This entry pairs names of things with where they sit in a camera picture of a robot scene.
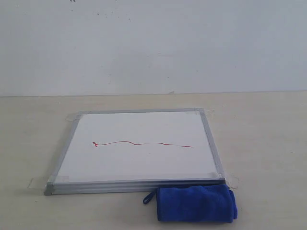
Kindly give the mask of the blue microfibre cloth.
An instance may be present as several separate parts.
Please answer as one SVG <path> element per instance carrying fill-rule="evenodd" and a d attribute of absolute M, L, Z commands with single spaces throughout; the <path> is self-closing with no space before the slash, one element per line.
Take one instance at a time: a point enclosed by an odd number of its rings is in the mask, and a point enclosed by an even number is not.
<path fill-rule="evenodd" d="M 148 204 L 154 196 L 161 222 L 232 223 L 238 216 L 235 195 L 225 184 L 160 187 L 149 193 L 143 204 Z"/>

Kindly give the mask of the clear tape back right corner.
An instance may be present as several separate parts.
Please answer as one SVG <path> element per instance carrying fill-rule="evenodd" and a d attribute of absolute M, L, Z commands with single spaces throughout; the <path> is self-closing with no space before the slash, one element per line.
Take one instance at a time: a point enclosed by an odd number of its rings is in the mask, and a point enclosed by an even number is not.
<path fill-rule="evenodd" d="M 186 114 L 204 114 L 207 117 L 210 117 L 215 114 L 215 110 L 214 109 L 204 109 L 204 108 L 191 108 L 185 113 Z"/>

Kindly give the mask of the clear tape corner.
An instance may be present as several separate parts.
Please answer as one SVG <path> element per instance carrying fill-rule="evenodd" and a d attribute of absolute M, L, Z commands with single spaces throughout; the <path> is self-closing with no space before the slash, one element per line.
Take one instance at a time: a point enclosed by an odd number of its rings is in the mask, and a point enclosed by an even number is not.
<path fill-rule="evenodd" d="M 49 177 L 34 177 L 30 179 L 27 189 L 43 191 L 52 190 L 55 183 L 67 183 L 69 181 L 69 176 L 51 175 Z"/>
<path fill-rule="evenodd" d="M 239 186 L 239 178 L 236 176 L 233 176 L 228 173 L 217 173 L 217 172 L 212 172 L 210 173 L 211 177 L 213 179 L 218 179 L 222 182 L 224 182 L 228 187 L 232 189 L 238 189 Z"/>
<path fill-rule="evenodd" d="M 83 113 L 73 113 L 73 114 L 68 114 L 66 117 L 67 121 L 75 121 L 75 120 L 80 120 L 83 116 Z"/>
<path fill-rule="evenodd" d="M 210 117 L 215 114 L 215 110 L 214 109 L 204 109 L 204 108 L 191 108 L 185 113 L 186 114 L 204 114 L 207 117 Z"/>

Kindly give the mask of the clear tape back left corner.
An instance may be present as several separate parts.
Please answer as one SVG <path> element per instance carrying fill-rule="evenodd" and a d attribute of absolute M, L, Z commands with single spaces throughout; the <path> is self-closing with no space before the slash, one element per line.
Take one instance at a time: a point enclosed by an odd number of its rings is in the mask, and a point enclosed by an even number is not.
<path fill-rule="evenodd" d="M 83 113 L 73 113 L 73 114 L 68 114 L 66 117 L 67 121 L 75 121 L 75 120 L 80 120 L 83 116 Z"/>

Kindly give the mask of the clear tape front right corner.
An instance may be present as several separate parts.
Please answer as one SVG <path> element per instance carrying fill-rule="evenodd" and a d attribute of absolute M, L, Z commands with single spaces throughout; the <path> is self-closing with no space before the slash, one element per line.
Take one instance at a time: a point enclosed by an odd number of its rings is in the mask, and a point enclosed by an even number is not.
<path fill-rule="evenodd" d="M 210 173 L 211 177 L 213 179 L 218 179 L 222 182 L 224 182 L 228 187 L 232 189 L 238 189 L 239 186 L 239 178 L 236 176 L 233 176 L 228 173 L 217 173 L 217 172 L 212 172 Z"/>

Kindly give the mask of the clear tape front left corner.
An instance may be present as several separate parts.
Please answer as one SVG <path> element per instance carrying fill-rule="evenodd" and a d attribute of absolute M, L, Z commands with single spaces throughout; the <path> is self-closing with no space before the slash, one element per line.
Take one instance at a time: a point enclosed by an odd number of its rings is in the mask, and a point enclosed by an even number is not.
<path fill-rule="evenodd" d="M 51 175 L 49 177 L 34 177 L 30 179 L 27 189 L 43 191 L 52 190 L 55 183 L 67 183 L 69 181 L 69 176 Z"/>

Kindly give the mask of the white board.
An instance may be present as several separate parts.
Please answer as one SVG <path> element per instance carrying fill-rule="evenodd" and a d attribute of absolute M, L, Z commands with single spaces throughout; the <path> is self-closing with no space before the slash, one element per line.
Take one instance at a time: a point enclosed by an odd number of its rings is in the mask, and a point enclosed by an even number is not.
<path fill-rule="evenodd" d="M 206 115 L 189 109 L 80 112 L 51 174 L 70 181 L 45 195 L 224 184 L 210 175 L 224 170 Z"/>

